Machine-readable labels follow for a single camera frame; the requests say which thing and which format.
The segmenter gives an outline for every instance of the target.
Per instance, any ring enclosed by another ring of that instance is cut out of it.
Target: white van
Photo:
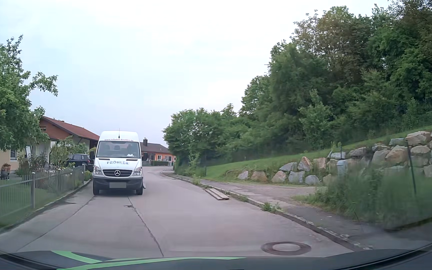
[[[138,133],[130,131],[103,131],[99,136],[94,160],[93,194],[101,189],[126,188],[143,194],[143,162],[148,153],[141,155]]]

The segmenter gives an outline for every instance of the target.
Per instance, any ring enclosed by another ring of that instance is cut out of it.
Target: parked car
[[[66,166],[69,163],[74,163],[75,167],[85,165],[86,169],[90,172],[93,171],[94,160],[89,158],[87,154],[72,154],[68,156],[68,160],[66,161]]]

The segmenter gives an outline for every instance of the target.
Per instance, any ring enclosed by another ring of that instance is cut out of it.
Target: sky
[[[33,108],[82,126],[135,131],[167,145],[162,130],[185,109],[241,107],[267,71],[269,52],[294,21],[346,5],[370,15],[387,0],[0,0],[0,41],[23,35],[23,68],[58,75],[58,95],[33,91]]]

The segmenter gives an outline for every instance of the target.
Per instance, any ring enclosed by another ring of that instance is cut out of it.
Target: van headlight
[[[93,167],[93,174],[94,175],[103,175],[103,172],[101,171],[101,168],[99,168],[98,166],[94,166]]]
[[[136,168],[136,169],[132,172],[132,175],[133,175],[133,176],[141,176],[142,174],[143,174],[143,168],[142,168],[142,167]]]

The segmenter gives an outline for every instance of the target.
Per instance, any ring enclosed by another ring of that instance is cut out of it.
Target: van tire
[[[94,181],[93,181],[93,195],[99,195],[99,188]]]
[[[144,187],[143,187],[143,185],[141,185],[140,188],[136,189],[136,195],[142,195],[143,194],[143,190],[144,190]]]

